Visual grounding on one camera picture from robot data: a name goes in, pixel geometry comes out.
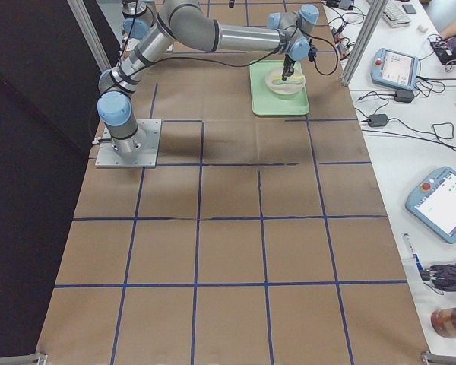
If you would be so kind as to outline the light green tray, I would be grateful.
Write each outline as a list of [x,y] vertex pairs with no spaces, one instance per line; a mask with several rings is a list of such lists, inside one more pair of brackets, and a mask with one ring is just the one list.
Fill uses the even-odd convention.
[[[283,61],[262,61],[249,67],[253,113],[257,116],[303,116],[307,114],[309,102],[306,86],[291,97],[274,97],[268,93],[264,77],[267,71],[276,67],[283,69]],[[301,71],[299,62],[296,62],[295,69]]]

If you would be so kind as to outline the black phone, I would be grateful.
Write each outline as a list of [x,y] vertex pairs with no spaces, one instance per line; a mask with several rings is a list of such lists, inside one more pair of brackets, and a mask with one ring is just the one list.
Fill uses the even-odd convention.
[[416,9],[411,4],[402,4],[402,8],[406,14],[415,14]]

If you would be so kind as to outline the brown paper table cover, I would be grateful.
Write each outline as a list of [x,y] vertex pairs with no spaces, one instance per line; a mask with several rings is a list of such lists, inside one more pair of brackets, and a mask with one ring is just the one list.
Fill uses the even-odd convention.
[[50,364],[418,364],[426,342],[327,42],[309,112],[252,112],[257,53],[175,43],[135,115],[153,169],[89,160],[37,349]]

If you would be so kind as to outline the white keyboard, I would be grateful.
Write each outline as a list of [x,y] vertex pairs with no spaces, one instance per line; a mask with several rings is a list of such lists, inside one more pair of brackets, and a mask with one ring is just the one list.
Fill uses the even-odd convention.
[[382,19],[389,27],[399,28],[411,25],[411,19],[393,1],[387,1],[382,12]]

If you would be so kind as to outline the black power adapter upper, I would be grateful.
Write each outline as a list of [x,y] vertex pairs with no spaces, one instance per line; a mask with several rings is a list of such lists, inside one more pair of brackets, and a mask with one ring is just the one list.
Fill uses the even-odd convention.
[[411,90],[396,90],[394,93],[394,100],[398,103],[411,103],[415,98]]

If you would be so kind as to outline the brown glass jar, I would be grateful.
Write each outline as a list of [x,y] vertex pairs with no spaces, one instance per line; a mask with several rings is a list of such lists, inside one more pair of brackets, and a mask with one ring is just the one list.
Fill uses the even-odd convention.
[[431,315],[434,331],[444,338],[456,338],[456,307],[437,309]]

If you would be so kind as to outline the yellow plastic fork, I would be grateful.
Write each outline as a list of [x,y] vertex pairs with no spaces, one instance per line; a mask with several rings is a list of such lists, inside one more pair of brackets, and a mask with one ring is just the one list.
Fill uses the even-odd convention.
[[272,84],[279,85],[279,84],[288,84],[289,81],[288,81],[288,80],[281,79],[281,78],[274,78],[274,79],[271,81],[271,83],[272,83]]

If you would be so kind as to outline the aluminium frame post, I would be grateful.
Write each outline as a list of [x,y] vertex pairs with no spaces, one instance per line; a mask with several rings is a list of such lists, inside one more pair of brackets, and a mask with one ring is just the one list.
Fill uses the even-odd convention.
[[363,21],[353,50],[340,77],[343,86],[349,86],[387,3],[387,0],[375,0],[370,5],[366,19]]

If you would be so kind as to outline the lower teach pendant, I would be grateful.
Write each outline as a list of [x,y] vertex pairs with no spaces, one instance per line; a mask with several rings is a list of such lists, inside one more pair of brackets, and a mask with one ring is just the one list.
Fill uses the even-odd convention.
[[456,243],[456,171],[432,171],[408,195],[405,208],[446,243]]

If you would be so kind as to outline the teach pendant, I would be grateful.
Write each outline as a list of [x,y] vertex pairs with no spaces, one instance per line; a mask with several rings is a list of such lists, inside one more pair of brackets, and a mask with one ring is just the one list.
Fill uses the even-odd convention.
[[408,195],[405,208],[446,243],[456,243],[456,171],[432,171]]
[[381,48],[373,59],[371,79],[386,87],[413,91],[419,63],[416,56]]

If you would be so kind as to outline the pale green spoon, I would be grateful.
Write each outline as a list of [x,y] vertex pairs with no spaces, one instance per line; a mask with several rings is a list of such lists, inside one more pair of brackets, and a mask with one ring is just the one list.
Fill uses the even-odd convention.
[[288,77],[287,82],[290,84],[304,84],[306,82],[306,78],[304,75],[292,75]]

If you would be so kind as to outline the upper teach pendant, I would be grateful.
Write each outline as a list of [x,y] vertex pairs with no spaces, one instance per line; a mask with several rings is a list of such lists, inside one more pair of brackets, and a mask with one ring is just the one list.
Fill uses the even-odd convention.
[[373,59],[371,79],[386,87],[413,91],[419,63],[416,56],[381,48]]

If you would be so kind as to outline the dark folded umbrella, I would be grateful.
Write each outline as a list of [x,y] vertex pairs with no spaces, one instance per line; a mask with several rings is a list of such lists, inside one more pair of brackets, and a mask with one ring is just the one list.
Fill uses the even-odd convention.
[[427,269],[420,270],[423,281],[444,292],[456,292],[456,263],[431,265]]

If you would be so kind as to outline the black power adapter lower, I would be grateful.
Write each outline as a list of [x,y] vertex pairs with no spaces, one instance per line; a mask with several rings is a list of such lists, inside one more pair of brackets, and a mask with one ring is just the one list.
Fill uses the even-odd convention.
[[388,117],[386,114],[372,114],[367,119],[368,126],[372,128],[385,127],[388,124]]

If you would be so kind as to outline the black power adapter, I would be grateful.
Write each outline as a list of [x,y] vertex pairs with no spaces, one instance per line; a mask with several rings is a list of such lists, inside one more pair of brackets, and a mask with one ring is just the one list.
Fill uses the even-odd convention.
[[415,98],[411,90],[396,90],[394,93],[394,100],[398,103],[411,103]]
[[372,114],[367,119],[368,126],[372,128],[385,127],[388,124],[388,117],[386,114]]

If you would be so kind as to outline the white round plate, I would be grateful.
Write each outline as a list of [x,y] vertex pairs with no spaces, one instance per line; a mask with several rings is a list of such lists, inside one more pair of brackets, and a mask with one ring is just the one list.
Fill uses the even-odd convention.
[[[283,69],[281,67],[271,68],[269,71],[266,72],[264,77],[264,82],[266,88],[268,89],[268,93],[274,97],[291,97],[298,94],[302,89],[305,87],[306,83],[304,84],[272,84],[271,81],[274,78],[281,78]],[[299,70],[294,70],[293,75],[303,75],[303,73]]]

